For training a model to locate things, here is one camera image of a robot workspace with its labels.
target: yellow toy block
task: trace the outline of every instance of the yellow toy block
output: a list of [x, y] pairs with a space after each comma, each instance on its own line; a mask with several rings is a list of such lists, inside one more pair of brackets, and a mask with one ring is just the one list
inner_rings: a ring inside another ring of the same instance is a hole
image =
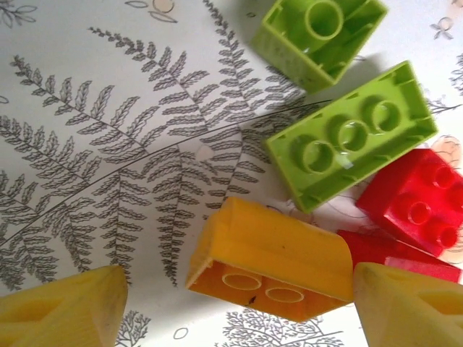
[[186, 287], [302, 322], [353, 300], [343, 238], [230, 197], [207, 221]]

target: table surface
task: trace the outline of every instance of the table surface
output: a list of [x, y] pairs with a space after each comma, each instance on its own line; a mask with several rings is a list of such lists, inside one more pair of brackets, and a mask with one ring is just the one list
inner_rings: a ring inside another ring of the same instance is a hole
[[404, 60], [439, 126], [423, 146], [459, 170], [463, 0], [385, 3], [341, 82], [306, 95], [249, 47], [271, 0], [0, 0], [0, 294], [120, 264], [117, 346], [366, 346], [353, 305], [294, 324], [183, 285], [224, 195], [374, 230], [368, 180], [305, 215], [254, 144]]

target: lego duplo brick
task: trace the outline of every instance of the lego duplo brick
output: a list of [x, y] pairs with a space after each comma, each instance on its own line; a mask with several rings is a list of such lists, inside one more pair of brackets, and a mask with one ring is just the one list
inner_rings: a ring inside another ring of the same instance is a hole
[[278, 0], [251, 44], [314, 93], [341, 79], [386, 13], [377, 0]]
[[356, 206], [391, 235], [437, 257], [458, 241], [463, 177], [431, 149], [415, 149], [380, 170]]
[[186, 287], [302, 322], [352, 302], [352, 273], [340, 236], [230, 197], [201, 233]]
[[354, 268], [361, 262], [375, 262], [455, 283], [461, 278], [461, 269], [398, 240], [345, 230], [337, 234], [349, 245]]
[[308, 213], [436, 133], [405, 61], [270, 137], [266, 147]]

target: lime green brick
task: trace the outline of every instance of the lime green brick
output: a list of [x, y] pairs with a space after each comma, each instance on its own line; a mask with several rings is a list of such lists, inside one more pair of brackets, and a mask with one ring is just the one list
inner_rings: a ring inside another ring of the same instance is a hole
[[266, 140], [308, 213], [438, 132], [405, 61]]
[[251, 45], [315, 93], [341, 79], [386, 13], [377, 0], [278, 0]]

